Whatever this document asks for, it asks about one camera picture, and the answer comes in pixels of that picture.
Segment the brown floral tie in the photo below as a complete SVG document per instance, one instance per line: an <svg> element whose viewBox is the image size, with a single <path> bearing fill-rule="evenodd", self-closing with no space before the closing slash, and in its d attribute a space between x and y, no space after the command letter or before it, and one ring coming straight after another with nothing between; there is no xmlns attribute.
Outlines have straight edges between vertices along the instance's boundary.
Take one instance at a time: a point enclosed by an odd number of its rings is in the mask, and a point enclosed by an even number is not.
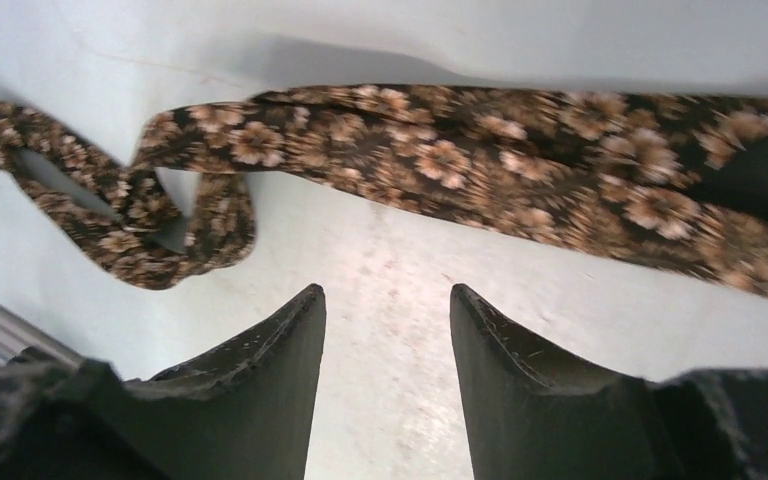
<svg viewBox="0 0 768 480"><path fill-rule="evenodd" d="M768 299L768 95L298 86L161 110L116 161L0 99L0 171L100 269L165 290L256 241L246 176Z"/></svg>

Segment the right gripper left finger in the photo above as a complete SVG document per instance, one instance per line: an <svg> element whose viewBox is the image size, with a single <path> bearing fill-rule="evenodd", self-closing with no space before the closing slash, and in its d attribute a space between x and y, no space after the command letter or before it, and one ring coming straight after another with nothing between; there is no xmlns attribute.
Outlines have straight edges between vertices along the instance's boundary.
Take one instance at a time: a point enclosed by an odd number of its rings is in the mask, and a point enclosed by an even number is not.
<svg viewBox="0 0 768 480"><path fill-rule="evenodd" d="M266 319L128 386L130 445L170 479L302 479L326 327L310 284Z"/></svg>

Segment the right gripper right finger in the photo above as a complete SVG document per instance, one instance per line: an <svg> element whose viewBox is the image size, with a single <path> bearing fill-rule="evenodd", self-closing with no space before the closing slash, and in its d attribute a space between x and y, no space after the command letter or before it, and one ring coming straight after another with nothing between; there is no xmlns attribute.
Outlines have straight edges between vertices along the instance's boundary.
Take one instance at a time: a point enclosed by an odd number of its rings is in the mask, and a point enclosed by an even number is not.
<svg viewBox="0 0 768 480"><path fill-rule="evenodd" d="M465 283L449 321L477 479L679 479L646 381L521 325Z"/></svg>

